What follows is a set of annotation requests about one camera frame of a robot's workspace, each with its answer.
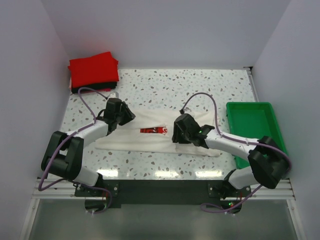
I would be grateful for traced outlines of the white t-shirt red print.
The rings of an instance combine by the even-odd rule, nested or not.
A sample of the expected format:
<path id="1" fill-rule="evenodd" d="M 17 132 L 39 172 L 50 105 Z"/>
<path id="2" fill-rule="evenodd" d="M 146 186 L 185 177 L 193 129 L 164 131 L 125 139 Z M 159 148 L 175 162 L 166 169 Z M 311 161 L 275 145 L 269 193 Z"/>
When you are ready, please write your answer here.
<path id="1" fill-rule="evenodd" d="M 170 109 L 134 109 L 135 119 L 118 126 L 110 135 L 95 141 L 101 150 L 189 154 L 219 157 L 221 151 L 173 143 L 174 121 L 179 111 Z"/>

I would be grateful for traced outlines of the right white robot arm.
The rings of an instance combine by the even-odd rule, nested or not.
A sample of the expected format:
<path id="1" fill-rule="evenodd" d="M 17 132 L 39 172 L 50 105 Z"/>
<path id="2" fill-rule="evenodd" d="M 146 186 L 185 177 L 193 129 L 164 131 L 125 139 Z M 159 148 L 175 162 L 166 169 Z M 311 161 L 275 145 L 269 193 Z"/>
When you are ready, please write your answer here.
<path id="1" fill-rule="evenodd" d="M 188 113 L 174 121 L 172 141 L 227 152 L 248 161 L 249 166 L 226 175 L 220 187 L 223 193 L 254 184 L 275 189 L 291 169 L 288 156 L 271 137 L 257 139 L 222 133 L 214 126 L 200 126 Z"/>

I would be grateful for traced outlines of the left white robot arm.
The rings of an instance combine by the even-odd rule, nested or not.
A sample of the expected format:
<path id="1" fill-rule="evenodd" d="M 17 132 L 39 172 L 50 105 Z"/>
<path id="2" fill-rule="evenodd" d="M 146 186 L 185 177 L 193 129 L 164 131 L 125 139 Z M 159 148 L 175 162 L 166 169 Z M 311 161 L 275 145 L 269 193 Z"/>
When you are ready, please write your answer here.
<path id="1" fill-rule="evenodd" d="M 43 191 L 52 186 L 43 187 L 48 174 L 61 177 L 62 180 L 86 187 L 102 188 L 102 175 L 83 166 L 84 148 L 100 138 L 110 135 L 117 126 L 123 126 L 136 116 L 128 105 L 119 98 L 109 98 L 106 106 L 93 122 L 69 132 L 55 131 L 49 140 L 41 162 L 41 177 L 38 190 Z"/>

